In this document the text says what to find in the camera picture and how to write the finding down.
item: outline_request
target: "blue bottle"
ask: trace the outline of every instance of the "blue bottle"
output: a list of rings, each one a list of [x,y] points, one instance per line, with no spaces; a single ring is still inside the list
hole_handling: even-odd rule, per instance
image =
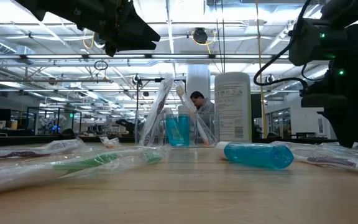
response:
[[[219,142],[216,145],[219,156],[231,162],[246,166],[284,169],[293,162],[293,154],[285,146],[269,144]]]
[[[171,109],[167,108],[164,110],[166,112],[165,125],[167,127],[167,136],[169,144],[171,146],[183,146],[185,142],[179,131],[178,120],[173,115]]]
[[[179,117],[179,132],[183,137],[183,146],[190,145],[190,110],[187,106],[178,107]]]

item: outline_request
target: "table surface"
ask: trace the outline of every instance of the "table surface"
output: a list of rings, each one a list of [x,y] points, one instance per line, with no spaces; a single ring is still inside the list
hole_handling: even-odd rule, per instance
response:
[[[358,174],[174,150],[159,164],[0,194],[0,223],[357,223]]]

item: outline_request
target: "bottle label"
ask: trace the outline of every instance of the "bottle label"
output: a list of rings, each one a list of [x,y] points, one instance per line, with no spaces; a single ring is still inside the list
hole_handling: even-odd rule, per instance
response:
[[[229,82],[215,85],[216,112],[222,141],[250,141],[249,86]]]

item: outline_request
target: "black cable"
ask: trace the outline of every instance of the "black cable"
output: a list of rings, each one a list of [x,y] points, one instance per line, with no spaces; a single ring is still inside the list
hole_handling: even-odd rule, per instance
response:
[[[219,55],[221,56],[221,65],[222,65],[222,72],[224,72],[223,68],[223,58],[222,58],[222,48],[221,48],[221,37],[220,37],[220,31],[219,31],[219,21],[218,21],[218,5],[216,4],[215,0],[215,11],[216,11],[216,28],[218,29],[218,43],[219,43]]]
[[[302,74],[302,77],[303,78],[305,78],[306,80],[309,80],[309,81],[313,81],[313,82],[315,82],[315,81],[321,81],[321,80],[324,80],[325,79],[325,77],[323,77],[323,78],[318,78],[318,79],[311,79],[311,78],[308,78],[308,77],[306,77],[306,75],[305,75],[305,69],[306,69],[306,66],[307,66],[308,64],[306,64],[306,65],[304,65],[303,66],[303,68],[302,68],[302,71],[301,71],[301,74]]]
[[[223,26],[223,73],[226,72],[226,40],[224,38],[224,14],[223,14],[223,2],[221,3],[222,6],[222,26]]]
[[[297,36],[299,35],[299,32],[301,31],[301,22],[302,22],[302,18],[303,18],[303,15],[305,14],[305,11],[306,9],[308,8],[309,4],[310,4],[311,0],[306,0],[305,4],[303,5],[302,7],[302,10],[299,14],[299,17],[298,17],[298,21],[296,23],[296,26],[293,30],[293,37],[291,38],[291,41],[290,43],[288,43],[288,45],[282,50],[280,51],[280,53],[274,55],[274,57],[272,57],[272,59],[270,59],[269,62],[267,62],[254,76],[254,83],[258,86],[268,86],[268,85],[273,85],[273,84],[276,84],[276,83],[280,83],[280,82],[286,82],[286,81],[298,81],[300,82],[302,85],[303,85],[303,88],[307,88],[308,87],[308,83],[306,81],[304,81],[303,79],[301,78],[296,78],[296,77],[291,77],[291,78],[282,78],[282,79],[279,79],[279,80],[274,80],[270,83],[259,83],[258,82],[258,77],[259,75],[262,74],[262,72],[268,68],[269,66],[271,66],[271,64],[273,64],[277,59],[279,59],[287,50],[289,50],[291,48],[291,46],[293,45],[294,41],[295,41],[295,38],[297,38]]]

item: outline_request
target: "ceiling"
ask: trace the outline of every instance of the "ceiling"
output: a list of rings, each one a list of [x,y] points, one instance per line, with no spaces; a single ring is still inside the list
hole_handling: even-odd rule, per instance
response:
[[[155,50],[135,50],[121,53],[207,55],[210,50],[211,54],[237,55],[237,57],[231,56],[231,58],[227,56],[226,72],[242,71],[253,78],[260,68],[259,48],[262,58],[264,58],[263,63],[268,61],[270,55],[279,53],[288,44],[287,32],[292,29],[304,4],[304,0],[259,0],[259,20],[257,20],[255,4],[240,4],[239,2],[242,2],[240,0],[224,1],[228,4],[224,4],[222,13],[220,8],[217,11],[213,6],[206,6],[205,2],[202,0],[134,0],[138,15],[160,34],[162,40],[156,43]],[[322,5],[310,5],[305,17],[319,18],[321,8]],[[167,22],[168,18],[171,20],[171,25]],[[225,23],[224,41],[222,18]],[[257,38],[258,23],[261,34],[260,43]],[[191,38],[191,33],[197,27],[204,28],[208,34],[209,50],[207,46],[198,45]],[[37,55],[104,54],[102,49],[92,43],[92,37],[93,32],[90,30],[80,31],[72,22],[51,13],[47,13],[45,19],[39,22],[34,16],[10,0],[0,0],[0,42],[7,46],[24,49],[27,53]],[[46,96],[55,97],[55,99],[47,98],[48,103],[119,103],[124,105],[122,108],[133,110],[134,108],[131,106],[136,98],[135,93],[133,91],[124,93],[123,91],[134,89],[132,78],[136,74],[141,78],[160,78],[174,73],[178,79],[185,79],[189,64],[202,63],[208,64],[212,79],[214,79],[214,76],[219,75],[222,70],[220,59],[216,59],[214,62],[205,59],[198,60],[190,56],[175,59],[170,56],[145,59],[124,57],[121,53],[113,59],[105,57],[104,61],[109,64],[109,67],[101,72],[94,69],[94,63],[100,59],[33,58],[32,64],[29,65],[22,60],[0,58],[1,80],[48,80],[50,78],[65,80],[64,83],[53,83],[53,85],[45,82],[18,83],[19,86],[5,83],[5,85],[0,84],[0,89],[66,90],[62,93],[40,91],[33,92],[36,94],[31,93],[31,95],[42,101],[45,101]],[[315,77],[325,69],[324,64],[314,63],[307,66],[306,75]],[[283,58],[266,69],[263,76],[267,77],[272,74],[276,79],[297,77],[300,75],[300,70],[301,68],[294,67],[288,59]],[[104,77],[110,82],[99,82]],[[144,90],[150,91],[150,96],[141,96],[140,98],[144,103],[145,111],[152,103],[158,85],[159,83],[150,82],[144,87]],[[292,83],[282,83],[282,85],[272,86],[270,89],[286,90],[291,85]],[[112,92],[96,91],[92,93],[96,97],[92,97],[81,95],[78,91],[70,91],[73,89],[112,90]],[[259,88],[252,84],[252,89],[258,90]],[[168,103],[174,104],[178,97],[173,93],[169,100],[171,101]]]

